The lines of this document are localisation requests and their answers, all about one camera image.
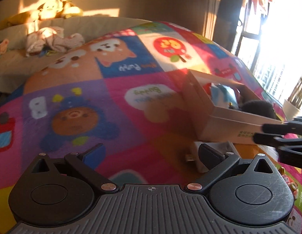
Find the black fuzzy object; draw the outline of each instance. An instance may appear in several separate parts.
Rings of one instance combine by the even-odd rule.
[[[264,100],[251,100],[241,105],[240,111],[277,119],[272,104]]]

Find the bear in blue costume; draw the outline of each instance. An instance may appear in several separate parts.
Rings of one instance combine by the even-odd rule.
[[[51,132],[40,143],[44,152],[56,151],[67,141],[76,146],[83,145],[90,136],[112,140],[119,135],[118,126],[108,122],[103,111],[83,97],[58,97],[60,109],[51,119]]]

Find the triangular cutout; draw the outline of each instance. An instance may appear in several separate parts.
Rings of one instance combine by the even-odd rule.
[[[254,171],[258,173],[272,173],[272,169],[264,159],[259,159]]]
[[[37,164],[34,166],[32,173],[43,173],[48,172],[49,167],[45,161],[45,159],[40,159]]]

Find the open box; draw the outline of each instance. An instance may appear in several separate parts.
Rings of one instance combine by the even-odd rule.
[[[183,97],[199,140],[254,144],[252,136],[261,132],[262,124],[281,124],[281,121],[275,119],[215,106],[203,89],[207,83],[220,83],[237,88],[244,102],[259,99],[244,84],[189,69],[183,85]]]

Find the play mat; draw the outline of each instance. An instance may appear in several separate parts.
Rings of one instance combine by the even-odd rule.
[[[0,234],[15,224],[9,192],[40,152],[60,158],[104,143],[96,171],[119,185],[199,177],[185,162],[195,140],[180,94],[188,68],[247,85],[284,120],[243,62],[202,35],[166,22],[104,35],[34,74],[0,107]],[[243,158],[261,151],[236,148]],[[285,168],[300,191],[288,224],[302,233],[302,170]]]

